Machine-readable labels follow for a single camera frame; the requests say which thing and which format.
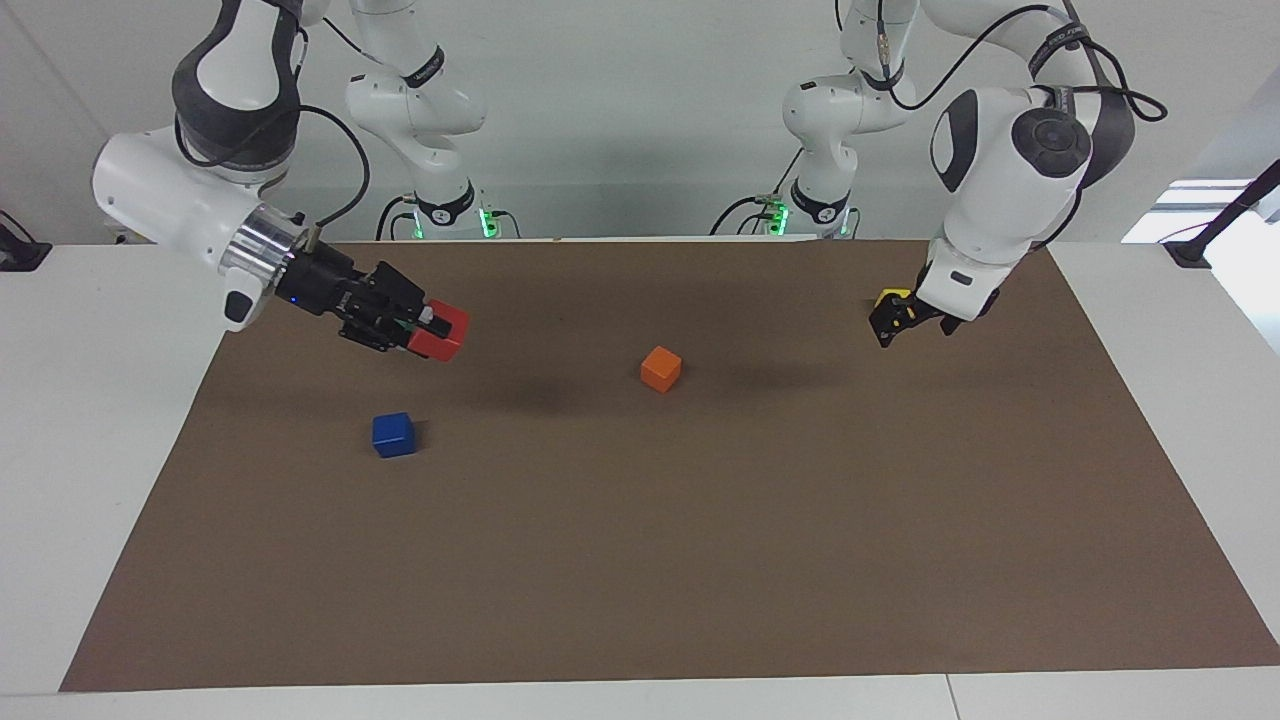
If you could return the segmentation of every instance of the white wall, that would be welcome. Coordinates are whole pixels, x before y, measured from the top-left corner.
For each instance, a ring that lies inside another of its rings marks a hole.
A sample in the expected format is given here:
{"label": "white wall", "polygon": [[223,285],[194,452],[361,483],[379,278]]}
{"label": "white wall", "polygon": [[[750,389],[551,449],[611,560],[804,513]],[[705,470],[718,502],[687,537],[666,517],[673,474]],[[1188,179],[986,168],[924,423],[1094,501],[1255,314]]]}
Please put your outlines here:
{"label": "white wall", "polygon": [[1280,68],[1187,170],[1189,178],[1252,178],[1280,158]]}
{"label": "white wall", "polygon": [[[15,163],[6,146],[4,182],[15,174],[19,183],[47,177],[58,187],[78,188],[82,195],[64,205],[64,214],[78,217],[76,228],[59,224],[38,197],[14,197],[13,205],[46,237],[84,241],[87,231],[77,228],[96,222],[86,219],[95,214],[87,202],[88,167],[101,142],[95,126],[123,132],[166,124],[172,68],[207,31],[218,3],[0,3],[12,6],[47,55],[45,74],[65,77],[88,109],[78,120],[59,120],[88,128],[59,151],[65,159],[28,152]],[[796,145],[781,122],[787,87],[847,68],[824,0],[421,5],[449,61],[490,99],[489,123],[461,143],[472,174],[520,215],[529,234],[705,233],[731,200],[772,188],[791,158]],[[1133,155],[1088,196],[1068,236],[1117,241],[1280,64],[1280,26],[1274,0],[1238,0],[1229,9],[1192,0],[1078,5],[1094,35],[1125,60],[1133,82],[1174,111],[1167,123],[1139,128]],[[330,15],[352,27],[340,3]],[[15,60],[5,37],[0,73],[9,83]],[[918,83],[932,83],[964,46],[922,27],[910,56]],[[38,64],[40,58],[18,60]],[[346,78],[364,68],[367,60],[316,28],[303,96],[346,114]],[[1231,81],[1222,82],[1228,68]],[[859,138],[863,169],[854,202],[865,210],[861,234],[931,234],[947,206],[928,160],[937,111],[966,86],[1024,83],[1016,59],[983,49],[936,110],[897,131]],[[36,92],[28,87],[18,96]],[[44,119],[56,111],[31,111],[32,119],[26,109],[12,110],[8,94],[3,102],[6,117],[26,118],[6,143],[26,149],[67,137]],[[306,119],[289,186],[275,201],[312,214],[342,204],[358,172],[344,142],[323,120]],[[375,191],[357,217],[334,225],[332,238],[369,237],[385,199],[407,190],[394,156],[376,141],[369,149]]]}
{"label": "white wall", "polygon": [[0,208],[41,240],[102,241],[88,178],[106,137],[0,0]]}

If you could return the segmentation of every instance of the cube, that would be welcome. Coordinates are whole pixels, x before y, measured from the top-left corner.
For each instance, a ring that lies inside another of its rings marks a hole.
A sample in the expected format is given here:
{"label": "cube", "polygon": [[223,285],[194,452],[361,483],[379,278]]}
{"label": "cube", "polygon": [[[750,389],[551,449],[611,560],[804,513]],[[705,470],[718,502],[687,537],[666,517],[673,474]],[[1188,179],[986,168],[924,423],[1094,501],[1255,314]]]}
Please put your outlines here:
{"label": "cube", "polygon": [[680,355],[658,346],[640,364],[640,379],[653,389],[666,393],[680,379]]}
{"label": "cube", "polygon": [[417,452],[417,437],[415,437],[413,420],[410,419],[408,413],[374,418],[374,450],[383,459]]}

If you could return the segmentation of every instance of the green light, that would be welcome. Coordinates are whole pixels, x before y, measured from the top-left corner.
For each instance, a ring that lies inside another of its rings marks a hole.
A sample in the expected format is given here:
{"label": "green light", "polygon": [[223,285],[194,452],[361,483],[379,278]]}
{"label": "green light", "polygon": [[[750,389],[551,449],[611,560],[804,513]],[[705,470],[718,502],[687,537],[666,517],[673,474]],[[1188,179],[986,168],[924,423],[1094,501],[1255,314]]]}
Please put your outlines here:
{"label": "green light", "polygon": [[480,229],[484,231],[485,240],[498,237],[500,232],[500,228],[498,227],[498,223],[494,222],[493,215],[484,208],[480,208]]}
{"label": "green light", "polygon": [[773,213],[773,222],[769,224],[769,234],[786,234],[790,219],[791,209],[786,204],[778,204]]}

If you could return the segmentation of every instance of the white table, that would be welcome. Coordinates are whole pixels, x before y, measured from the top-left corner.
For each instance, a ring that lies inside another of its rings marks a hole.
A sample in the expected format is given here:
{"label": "white table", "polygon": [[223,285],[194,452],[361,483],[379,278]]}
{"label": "white table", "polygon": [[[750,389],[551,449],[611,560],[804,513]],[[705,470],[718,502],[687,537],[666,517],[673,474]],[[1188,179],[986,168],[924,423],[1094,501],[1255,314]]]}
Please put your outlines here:
{"label": "white table", "polygon": [[[1280,634],[1280,356],[1158,247],[1053,254]],[[63,246],[0,275],[0,717],[1280,717],[1280,669],[58,696],[218,347],[219,290],[150,246]]]}

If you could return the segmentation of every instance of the black cable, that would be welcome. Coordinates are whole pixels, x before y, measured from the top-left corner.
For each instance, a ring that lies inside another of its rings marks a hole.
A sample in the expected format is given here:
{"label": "black cable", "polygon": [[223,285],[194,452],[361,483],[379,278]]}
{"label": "black cable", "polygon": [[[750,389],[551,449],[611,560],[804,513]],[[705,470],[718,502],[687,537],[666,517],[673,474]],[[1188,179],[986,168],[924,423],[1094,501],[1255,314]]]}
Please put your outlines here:
{"label": "black cable", "polygon": [[396,215],[396,219],[392,220],[392,240],[396,240],[396,223],[401,220],[413,220],[416,223],[417,218],[413,217],[413,213],[401,213],[399,215]]}
{"label": "black cable", "polygon": [[302,55],[298,58],[298,64],[293,68],[293,82],[297,82],[302,77],[302,64],[307,61],[307,50],[311,49],[311,36],[307,33],[307,28],[300,27],[298,35],[302,37]]}
{"label": "black cable", "polygon": [[[778,184],[773,186],[773,195],[777,195],[782,190],[782,184],[787,182],[787,177],[791,176],[791,170],[794,170],[796,163],[800,161],[801,154],[804,154],[803,145],[800,146],[800,150],[796,150],[795,158],[791,158],[791,164],[787,165],[787,169],[782,170],[782,177],[778,178]],[[755,234],[756,232],[759,232],[759,229],[760,229],[760,222],[756,220],[755,227],[751,228],[751,234]]]}
{"label": "black cable", "polygon": [[796,150],[796,156],[791,159],[791,164],[787,165],[787,169],[782,172],[782,177],[778,178],[778,184],[773,186],[774,195],[777,195],[777,192],[782,190],[782,183],[787,182],[787,176],[790,176],[791,170],[795,169],[796,163],[800,161],[800,155],[803,154],[804,154],[804,147],[801,146],[800,150]]}
{"label": "black cable", "polygon": [[1174,232],[1166,234],[1165,237],[1157,240],[1155,243],[1156,245],[1164,245],[1164,243],[1169,242],[1170,240],[1174,240],[1175,237],[1183,234],[1184,232],[1190,232],[1190,231],[1198,231],[1201,228],[1207,228],[1212,222],[1213,220],[1207,220],[1207,222],[1203,222],[1203,223],[1201,223],[1198,225],[1192,225],[1189,228],[1183,228],[1180,231],[1174,231]]}
{"label": "black cable", "polygon": [[23,227],[23,224],[19,223],[17,218],[14,218],[13,215],[10,215],[9,213],[5,213],[4,210],[0,210],[0,217],[3,217],[4,219],[9,220],[9,223],[13,227],[15,227],[19,231],[22,231],[22,234],[27,236],[27,241],[28,242],[31,242],[32,245],[36,245],[36,236],[31,234],[31,231],[28,231],[26,227]]}
{"label": "black cable", "polygon": [[858,213],[858,222],[854,223],[854,232],[849,233],[849,240],[858,240],[858,228],[863,227],[863,211],[854,208],[850,213]]}
{"label": "black cable", "polygon": [[[995,33],[997,29],[1000,29],[1005,23],[1007,23],[1009,20],[1011,20],[1011,19],[1019,17],[1019,15],[1025,15],[1027,13],[1050,13],[1050,14],[1053,14],[1048,5],[1023,5],[1021,8],[1018,8],[1015,10],[1010,10],[1009,13],[1005,13],[1005,15],[1001,17],[995,23],[992,23],[991,27],[988,27],[987,29],[982,31],[982,35],[979,35],[969,45],[969,49],[965,50],[963,55],[960,55],[960,59],[956,60],[954,65],[951,65],[951,69],[947,70],[947,73],[945,76],[942,76],[942,79],[938,81],[938,85],[924,97],[924,100],[916,102],[915,105],[908,105],[908,104],[902,102],[899,99],[897,92],[893,90],[893,86],[890,86],[890,88],[888,88],[890,97],[892,97],[893,102],[899,108],[901,108],[904,110],[919,110],[920,108],[924,108],[925,105],[928,105],[929,102],[932,102],[934,97],[938,96],[938,92],[942,92],[942,88],[946,87],[946,85],[948,82],[951,82],[951,78],[955,77],[955,74],[960,70],[960,68],[965,64],[965,61],[969,60],[969,56],[973,55],[975,50],[978,50],[979,45],[982,45],[983,42],[986,42],[987,38],[991,37],[991,35]],[[884,0],[879,0],[879,4],[877,6],[877,12],[876,12],[876,22],[877,22],[881,32],[883,32],[883,28],[884,28]],[[892,81],[892,76],[886,74],[884,81],[886,82],[891,82]]]}
{"label": "black cable", "polygon": [[1068,213],[1066,218],[1062,219],[1062,224],[1057,225],[1057,229],[1053,231],[1053,234],[1048,236],[1048,238],[1046,238],[1044,242],[1037,245],[1030,251],[1032,252],[1039,252],[1041,250],[1044,250],[1046,247],[1048,247],[1048,243],[1051,243],[1055,240],[1057,240],[1059,237],[1061,237],[1062,233],[1066,232],[1068,225],[1071,224],[1071,220],[1075,219],[1075,214],[1080,211],[1080,202],[1082,201],[1084,201],[1084,191],[1076,190],[1075,191],[1075,201],[1071,202],[1071,211]]}
{"label": "black cable", "polygon": [[[1129,109],[1138,119],[1148,123],[1158,123],[1169,117],[1169,106],[1156,100],[1155,97],[1138,92],[1137,90],[1129,87],[1129,78],[1125,76],[1124,65],[1120,64],[1120,58],[1115,56],[1115,53],[1107,50],[1102,45],[1098,45],[1093,40],[1084,40],[1083,45],[1097,51],[1100,55],[1106,58],[1111,67],[1116,70],[1116,77],[1120,79],[1120,87],[1100,86],[1100,85],[1083,85],[1075,87],[1076,92],[1110,92],[1114,95],[1123,96],[1129,102]],[[1138,101],[1143,101],[1156,109],[1155,114],[1147,114],[1140,108],[1138,108]]]}
{"label": "black cable", "polygon": [[352,197],[349,202],[338,209],[338,211],[316,222],[317,228],[324,228],[330,223],[333,223],[334,220],[337,220],[338,218],[342,218],[347,213],[352,211],[356,208],[356,205],[360,205],[360,201],[365,199],[365,193],[369,192],[369,184],[372,179],[372,169],[369,165],[369,155],[365,152],[365,146],[361,145],[360,138],[356,137],[356,133],[351,132],[351,128],[347,127],[347,123],[342,122],[342,118],[339,118],[338,115],[334,115],[333,113],[325,110],[324,108],[316,108],[315,105],[298,105],[297,108],[287,108],[276,113],[275,117],[266,119],[262,124],[253,128],[247,136],[244,136],[243,140],[236,143],[236,147],[232,147],[230,150],[224,152],[221,158],[215,158],[212,160],[197,160],[191,154],[191,150],[187,147],[187,141],[182,137],[182,123],[177,114],[174,114],[173,118],[173,133],[175,140],[178,141],[178,150],[182,152],[182,156],[186,158],[188,163],[196,165],[197,168],[215,168],[218,165],[227,163],[228,160],[238,155],[241,151],[243,151],[246,147],[248,147],[250,142],[252,142],[259,135],[270,128],[273,124],[280,122],[288,115],[301,114],[301,113],[311,113],[314,115],[320,115],[321,118],[325,118],[326,120],[338,126],[338,129],[340,129],[343,135],[347,136],[347,140],[351,141],[352,147],[356,149],[356,154],[360,155],[360,164],[364,173],[364,177],[361,178],[360,182],[360,190],[356,192],[356,196]]}
{"label": "black cable", "polygon": [[394,210],[396,206],[399,205],[401,202],[408,202],[408,201],[404,200],[403,195],[397,195],[394,200],[392,200],[390,202],[387,204],[385,208],[383,208],[383,214],[381,217],[378,218],[378,232],[374,234],[374,242],[381,242],[383,231],[387,229],[387,218],[392,215],[392,210]]}
{"label": "black cable", "polygon": [[516,228],[516,240],[524,240],[525,238],[524,233],[520,232],[520,220],[517,220],[516,215],[513,215],[509,210],[494,210],[493,211],[493,217],[494,218],[511,218],[511,224],[515,225],[515,228]]}
{"label": "black cable", "polygon": [[750,223],[751,220],[755,220],[755,227],[759,228],[760,220],[769,220],[772,218],[773,215],[769,213],[760,213],[759,215],[751,215],[750,218],[742,220],[741,225],[737,225],[737,234],[742,234],[742,231],[746,229],[746,223]]}
{"label": "black cable", "polygon": [[716,234],[716,233],[718,233],[719,232],[719,227],[724,224],[724,220],[727,220],[730,215],[733,214],[733,210],[737,210],[739,208],[741,208],[744,205],[750,205],[751,202],[755,202],[756,205],[760,204],[755,197],[744,197],[744,199],[739,200],[737,202],[730,205],[728,209],[726,209],[723,213],[721,213],[719,219],[716,220],[716,224],[712,225],[712,232],[708,233],[708,234]]}
{"label": "black cable", "polygon": [[347,45],[349,45],[352,50],[355,50],[356,53],[360,53],[361,55],[365,54],[364,49],[361,49],[358,45],[356,45],[355,40],[347,37],[347,33],[342,32],[340,27],[333,24],[333,20],[330,20],[329,18],[325,18],[324,19],[324,24],[329,26],[329,29],[337,32],[338,37],[340,37],[343,42],[346,42]]}

